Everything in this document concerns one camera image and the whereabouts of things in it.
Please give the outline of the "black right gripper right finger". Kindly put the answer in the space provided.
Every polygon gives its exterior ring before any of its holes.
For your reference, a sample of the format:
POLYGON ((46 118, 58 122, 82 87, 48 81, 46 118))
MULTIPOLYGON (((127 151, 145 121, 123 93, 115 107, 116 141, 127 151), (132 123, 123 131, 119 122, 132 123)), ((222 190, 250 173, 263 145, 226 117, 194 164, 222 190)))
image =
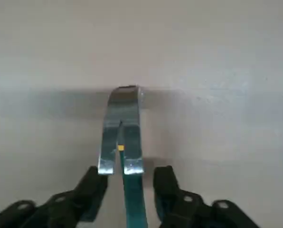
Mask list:
POLYGON ((257 228, 235 203, 220 199, 207 205, 193 192, 182 190, 172 166, 156 167, 155 207, 161 228, 257 228))

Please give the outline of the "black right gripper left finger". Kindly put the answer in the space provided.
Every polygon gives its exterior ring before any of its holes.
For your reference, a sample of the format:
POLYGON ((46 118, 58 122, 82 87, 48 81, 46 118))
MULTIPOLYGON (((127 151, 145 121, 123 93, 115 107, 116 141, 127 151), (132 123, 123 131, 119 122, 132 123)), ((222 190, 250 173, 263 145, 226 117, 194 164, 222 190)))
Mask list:
POLYGON ((108 186, 107 176, 89 167, 77 186, 52 195, 44 204, 16 201, 0 211, 0 228, 75 228, 94 222, 108 186))

